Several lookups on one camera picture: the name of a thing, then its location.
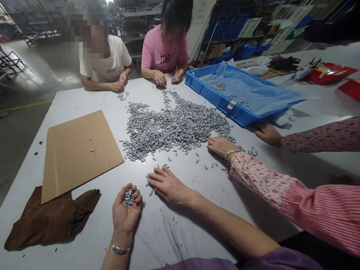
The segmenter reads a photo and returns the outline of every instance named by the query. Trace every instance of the person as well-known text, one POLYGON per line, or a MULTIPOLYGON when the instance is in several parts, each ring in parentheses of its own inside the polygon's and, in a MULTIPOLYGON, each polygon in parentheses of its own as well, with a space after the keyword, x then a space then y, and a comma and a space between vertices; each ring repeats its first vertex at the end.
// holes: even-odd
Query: person
MULTIPOLYGON (((185 186, 168 168, 154 168, 148 182, 167 202, 183 206, 205 219, 218 230, 247 259, 245 269, 311 269, 322 267, 301 252, 281 247, 265 233, 242 218, 226 211, 204 198, 199 192, 185 186)), ((134 227, 142 206, 140 191, 131 183, 121 189, 112 207, 114 232, 101 270, 127 269, 134 227), (126 189, 134 191, 135 203, 128 208, 123 203, 126 189)), ((222 269, 237 270, 229 260, 193 258, 162 269, 222 269)))
POLYGON ((164 0, 162 24, 151 29, 142 47, 141 74, 166 86, 164 73, 174 72, 172 83, 179 83, 188 68, 188 36, 192 18, 192 0, 164 0))
POLYGON ((90 90, 123 91, 133 70, 132 60, 121 38, 107 34, 107 12, 99 6, 99 1, 95 4, 91 1, 71 3, 72 8, 68 11, 70 32, 75 40, 80 41, 83 86, 90 90), (98 81, 92 80, 93 72, 98 81))
MULTIPOLYGON (((282 137, 263 125, 255 134, 293 152, 359 151, 360 118, 352 117, 282 137)), ((298 179, 275 172, 223 137, 210 137, 208 148, 231 163, 230 174, 293 223, 313 236, 360 257, 360 186, 340 184, 307 188, 298 179)))

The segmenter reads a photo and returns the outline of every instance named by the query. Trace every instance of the dark hair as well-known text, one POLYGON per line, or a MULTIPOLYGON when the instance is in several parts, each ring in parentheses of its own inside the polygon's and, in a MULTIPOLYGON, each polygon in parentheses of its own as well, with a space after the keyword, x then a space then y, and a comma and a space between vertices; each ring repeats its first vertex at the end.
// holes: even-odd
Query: dark hair
POLYGON ((188 32, 192 19, 192 2, 193 0, 164 0, 162 16, 165 18, 166 27, 183 27, 188 32))

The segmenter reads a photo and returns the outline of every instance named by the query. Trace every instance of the table surface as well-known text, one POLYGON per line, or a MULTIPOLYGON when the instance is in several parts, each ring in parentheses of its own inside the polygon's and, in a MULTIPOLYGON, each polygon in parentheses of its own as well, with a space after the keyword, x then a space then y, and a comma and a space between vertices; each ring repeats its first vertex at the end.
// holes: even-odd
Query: table surface
MULTIPOLYGON (((302 60, 311 60, 316 52, 301 52, 302 60)), ((331 61, 333 53, 327 55, 331 61)), ((359 115, 358 103, 335 91, 338 85, 318 86, 307 83, 293 83, 287 81, 289 76, 275 77, 271 81, 281 85, 288 85, 304 92, 316 92, 321 99, 313 99, 297 104, 293 107, 298 117, 290 130, 280 130, 282 135, 304 131, 329 122, 359 115)), ((44 161, 46 152, 47 130, 51 126, 75 119, 80 116, 102 110, 115 137, 120 150, 123 149, 119 140, 129 139, 126 134, 128 114, 125 106, 128 102, 141 102, 150 105, 150 109, 159 111, 164 107, 163 95, 152 88, 152 83, 143 78, 130 80, 126 91, 130 93, 125 101, 120 101, 117 94, 101 91, 84 91, 83 88, 58 92, 52 105, 25 157, 25 160, 10 188, 7 197, 0 208, 0 243, 5 243, 12 224, 16 222, 24 206, 32 194, 35 186, 42 184, 44 161)), ((189 101, 213 107, 202 96, 182 82, 175 88, 178 94, 189 101)), ((252 132, 241 128, 228 119, 231 125, 231 135, 245 149, 251 146, 259 152, 257 159, 269 167, 297 177, 308 187, 316 187, 329 183, 329 174, 347 174, 360 176, 358 160, 359 153, 319 153, 292 154, 285 149, 277 149, 258 139, 252 132)), ((261 198, 257 197, 238 181, 232 179, 220 167, 210 168, 214 162, 208 153, 206 144, 197 148, 200 158, 195 151, 187 156, 183 152, 156 152, 157 161, 148 156, 146 161, 131 162, 125 160, 120 166, 100 175, 88 183, 73 190, 76 198, 87 190, 98 188, 102 196, 91 214, 84 230, 73 242, 54 244, 50 246, 34 246, 23 251, 7 252, 0 249, 2 269, 100 269, 113 230, 111 206, 117 192, 128 182, 132 182, 140 189, 146 207, 142 211, 139 226, 133 243, 130 269, 153 269, 172 264, 186 258, 226 258, 232 262, 238 260, 238 254, 222 237, 209 228, 196 216, 176 209, 162 202, 155 194, 149 197, 151 187, 145 187, 145 175, 152 172, 156 164, 168 163, 172 172, 186 185, 198 190, 206 198, 248 222, 262 229, 276 241, 281 241, 296 234, 300 229, 281 216, 261 198)))

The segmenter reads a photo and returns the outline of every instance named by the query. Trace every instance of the gray floor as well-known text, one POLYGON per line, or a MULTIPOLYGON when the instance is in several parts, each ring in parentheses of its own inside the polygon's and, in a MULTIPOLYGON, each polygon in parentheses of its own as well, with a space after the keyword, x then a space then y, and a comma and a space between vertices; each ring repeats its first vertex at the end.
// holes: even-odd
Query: gray floor
MULTIPOLYGON (((0 94, 3 109, 51 101, 58 91, 82 87, 79 59, 67 42, 54 40, 28 47, 22 40, 1 45, 26 65, 4 81, 15 92, 0 94)), ((133 71, 129 79, 139 78, 133 71)), ((0 113, 0 206, 34 140, 51 103, 0 113)))

